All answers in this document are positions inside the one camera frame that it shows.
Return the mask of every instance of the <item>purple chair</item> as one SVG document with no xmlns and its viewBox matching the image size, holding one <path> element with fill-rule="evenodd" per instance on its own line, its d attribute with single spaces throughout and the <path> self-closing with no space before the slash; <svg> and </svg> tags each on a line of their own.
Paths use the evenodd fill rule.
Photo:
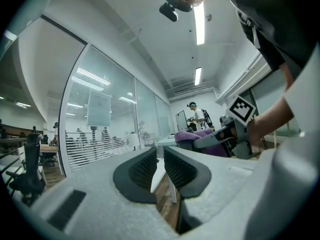
<svg viewBox="0 0 320 240">
<path fill-rule="evenodd" d="M 212 134 L 213 132 L 214 131 L 211 128 L 197 130 L 197 131 L 193 131 L 192 129 L 189 128 L 187 131 L 181 130 L 177 132 L 174 135 L 174 139 L 175 139 L 175 142 L 178 144 L 178 146 L 182 149 L 195 151 L 195 152 L 199 152 L 199 153 L 203 153 L 211 156 L 227 158 L 228 155 L 224 147 L 222 146 L 222 144 L 203 148 L 203 149 L 196 149 L 193 147 L 193 142 L 195 140 L 198 140 L 204 136 Z"/>
</svg>

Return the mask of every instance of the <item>table leg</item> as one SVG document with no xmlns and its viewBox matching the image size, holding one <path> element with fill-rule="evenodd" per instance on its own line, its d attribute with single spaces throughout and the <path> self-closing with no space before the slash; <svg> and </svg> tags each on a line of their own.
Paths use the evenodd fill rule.
<svg viewBox="0 0 320 240">
<path fill-rule="evenodd" d="M 56 156 L 58 158 L 58 165 L 59 165 L 60 174 L 64 175 L 64 173 L 62 172 L 61 164 L 60 164 L 60 152 L 59 151 L 56 153 Z"/>
<path fill-rule="evenodd" d="M 171 201 L 173 204 L 177 203 L 177 196 L 176 196 L 176 188 L 175 185 L 172 183 L 171 179 L 169 179 L 169 189 L 170 189 L 170 194 L 171 194 Z"/>
</svg>

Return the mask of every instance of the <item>man with cap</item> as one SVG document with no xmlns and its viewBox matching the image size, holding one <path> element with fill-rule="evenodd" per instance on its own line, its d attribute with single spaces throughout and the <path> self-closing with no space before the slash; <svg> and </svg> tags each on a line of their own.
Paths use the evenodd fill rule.
<svg viewBox="0 0 320 240">
<path fill-rule="evenodd" d="M 205 115 L 202 110 L 197 107 L 195 102 L 190 102 L 189 108 L 194 111 L 194 121 L 199 124 L 200 129 L 204 129 L 206 127 Z"/>
<path fill-rule="evenodd" d="M 191 12 L 204 0 L 166 0 L 160 12 L 172 21 L 175 9 Z M 314 0 L 230 0 L 237 10 L 247 38 L 260 51 L 272 71 L 283 72 L 287 90 L 309 60 L 316 43 L 316 24 L 306 14 L 314 8 Z M 283 96 L 266 112 L 248 124 L 251 144 L 281 127 L 293 118 Z"/>
</svg>

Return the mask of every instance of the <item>camera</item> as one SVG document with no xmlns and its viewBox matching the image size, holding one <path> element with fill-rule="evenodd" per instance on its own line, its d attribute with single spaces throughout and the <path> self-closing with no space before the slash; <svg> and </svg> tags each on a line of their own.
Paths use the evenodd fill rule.
<svg viewBox="0 0 320 240">
<path fill-rule="evenodd" d="M 175 8 L 171 7 L 167 2 L 161 5 L 159 12 L 173 22 L 178 20 L 178 14 L 176 13 Z"/>
</svg>

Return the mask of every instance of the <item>air vent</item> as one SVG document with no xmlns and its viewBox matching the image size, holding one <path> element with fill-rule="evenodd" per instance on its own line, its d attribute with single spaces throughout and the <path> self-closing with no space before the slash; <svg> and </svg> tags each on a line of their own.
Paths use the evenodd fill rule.
<svg viewBox="0 0 320 240">
<path fill-rule="evenodd" d="M 204 89 L 207 89 L 207 87 L 205 85 L 190 87 L 191 91 L 201 91 L 201 90 L 204 90 Z"/>
<path fill-rule="evenodd" d="M 74 190 L 64 203 L 55 211 L 55 213 L 47 220 L 49 224 L 56 229 L 63 231 L 78 209 L 79 205 L 85 198 L 86 193 Z"/>
<path fill-rule="evenodd" d="M 183 94 L 185 92 L 188 92 L 190 91 L 190 87 L 186 87 L 186 88 L 182 88 L 182 89 L 179 89 L 179 90 L 175 90 L 174 91 L 174 94 L 177 95 L 177 94 Z"/>
</svg>

